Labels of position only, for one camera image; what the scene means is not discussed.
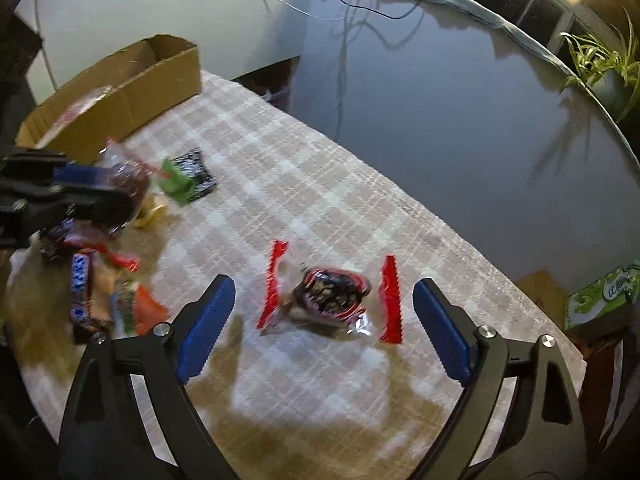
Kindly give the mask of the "black snack packet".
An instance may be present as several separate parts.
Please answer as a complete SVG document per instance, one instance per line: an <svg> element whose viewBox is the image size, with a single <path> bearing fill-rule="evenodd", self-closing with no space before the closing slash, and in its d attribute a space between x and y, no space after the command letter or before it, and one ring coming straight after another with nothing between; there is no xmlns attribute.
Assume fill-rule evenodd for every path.
<svg viewBox="0 0 640 480"><path fill-rule="evenodd" d="M199 148L192 148L192 150L174 157L172 162L191 182L184 192L188 203L193 203L216 190L217 181L206 168L202 151Z"/></svg>

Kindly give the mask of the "clear packet dark dates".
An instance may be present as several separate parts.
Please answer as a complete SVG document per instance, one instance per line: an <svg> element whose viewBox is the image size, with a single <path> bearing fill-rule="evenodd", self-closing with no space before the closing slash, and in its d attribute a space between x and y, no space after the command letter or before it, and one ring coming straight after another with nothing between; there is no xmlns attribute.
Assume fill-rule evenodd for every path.
<svg viewBox="0 0 640 480"><path fill-rule="evenodd" d="M127 193L134 203L134 212L138 212L151 186L150 166L124 144L107 138L98 167L102 171L101 182Z"/></svg>

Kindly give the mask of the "green potted plant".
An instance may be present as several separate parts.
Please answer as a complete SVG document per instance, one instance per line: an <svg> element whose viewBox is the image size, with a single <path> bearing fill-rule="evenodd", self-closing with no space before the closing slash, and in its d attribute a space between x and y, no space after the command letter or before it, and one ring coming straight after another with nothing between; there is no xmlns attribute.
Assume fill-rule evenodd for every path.
<svg viewBox="0 0 640 480"><path fill-rule="evenodd" d="M605 108L616 124L639 103L639 36L625 10L627 32L614 27L620 48L610 48L592 32L574 35L561 32L573 63L573 73L559 92L568 88L588 91Z"/></svg>

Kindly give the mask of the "red-edged clear date packet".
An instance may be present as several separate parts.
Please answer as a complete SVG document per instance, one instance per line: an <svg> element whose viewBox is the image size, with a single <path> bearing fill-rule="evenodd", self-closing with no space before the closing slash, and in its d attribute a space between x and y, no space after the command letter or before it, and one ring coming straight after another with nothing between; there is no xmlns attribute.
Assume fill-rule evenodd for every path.
<svg viewBox="0 0 640 480"><path fill-rule="evenodd" d="M278 325L327 327L344 336L401 344L397 260L385 255L366 272L311 264L288 240L271 244L265 300L257 329Z"/></svg>

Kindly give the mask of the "green tissue box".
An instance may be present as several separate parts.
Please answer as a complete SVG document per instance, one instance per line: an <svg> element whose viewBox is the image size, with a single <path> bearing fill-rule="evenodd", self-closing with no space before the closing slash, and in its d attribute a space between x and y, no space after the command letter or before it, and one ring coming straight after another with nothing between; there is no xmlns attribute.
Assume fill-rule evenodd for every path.
<svg viewBox="0 0 640 480"><path fill-rule="evenodd" d="M567 299L564 330L584 325L639 299L639 263L619 266Z"/></svg>

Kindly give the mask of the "green candy packet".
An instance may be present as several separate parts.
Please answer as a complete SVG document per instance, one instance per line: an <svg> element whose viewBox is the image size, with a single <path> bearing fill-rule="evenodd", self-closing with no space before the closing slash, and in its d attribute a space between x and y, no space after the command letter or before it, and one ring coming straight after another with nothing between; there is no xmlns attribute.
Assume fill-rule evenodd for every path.
<svg viewBox="0 0 640 480"><path fill-rule="evenodd" d="M156 178L160 189L179 206L186 206L194 189L193 180L169 158L165 158Z"/></svg>

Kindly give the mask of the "plaid pink table cloth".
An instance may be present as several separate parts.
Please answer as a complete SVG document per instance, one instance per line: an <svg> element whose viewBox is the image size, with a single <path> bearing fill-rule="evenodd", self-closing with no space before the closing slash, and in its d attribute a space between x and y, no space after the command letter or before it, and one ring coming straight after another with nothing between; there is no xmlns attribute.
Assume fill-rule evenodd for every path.
<svg viewBox="0 0 640 480"><path fill-rule="evenodd" d="M17 143L4 153L1 244L22 248L66 220L118 228L137 214L142 179L111 182L92 166L87 141L68 148ZM95 332L67 398L54 474L59 479L233 479L186 392L231 314L235 284L220 274L171 322L114 338ZM578 479L587 469L582 415L554 339L506 339L450 304L434 281L413 287L413 307L447 375L462 393L415 479ZM266 330L293 310L308 322L389 344L402 341L397 263L367 276L295 259L270 247Z"/></svg>

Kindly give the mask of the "Snickers bar English label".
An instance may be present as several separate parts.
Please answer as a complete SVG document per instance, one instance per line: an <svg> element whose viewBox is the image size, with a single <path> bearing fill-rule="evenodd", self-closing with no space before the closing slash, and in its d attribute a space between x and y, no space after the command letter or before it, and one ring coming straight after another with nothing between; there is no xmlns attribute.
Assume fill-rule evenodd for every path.
<svg viewBox="0 0 640 480"><path fill-rule="evenodd" d="M91 304L91 255L76 252L72 258L72 278L70 279L70 319L90 333L99 330L99 325L90 315Z"/></svg>

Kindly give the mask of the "orange snack wrapper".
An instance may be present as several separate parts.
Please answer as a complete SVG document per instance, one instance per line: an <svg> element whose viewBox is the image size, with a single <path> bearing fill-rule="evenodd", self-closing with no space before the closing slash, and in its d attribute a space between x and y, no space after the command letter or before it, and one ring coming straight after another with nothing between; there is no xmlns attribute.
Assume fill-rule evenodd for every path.
<svg viewBox="0 0 640 480"><path fill-rule="evenodd" d="M168 320L168 309L160 304L151 293L139 285L134 294L134 331L138 336L144 336L158 324Z"/></svg>

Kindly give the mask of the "brown cardboard box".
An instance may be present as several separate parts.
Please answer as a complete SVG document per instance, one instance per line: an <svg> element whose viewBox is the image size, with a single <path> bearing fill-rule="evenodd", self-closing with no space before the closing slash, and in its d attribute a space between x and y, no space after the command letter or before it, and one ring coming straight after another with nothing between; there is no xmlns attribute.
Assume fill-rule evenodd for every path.
<svg viewBox="0 0 640 480"><path fill-rule="evenodd" d="M198 46L155 35L119 50L63 84L21 124L15 143L81 164L202 90Z"/></svg>

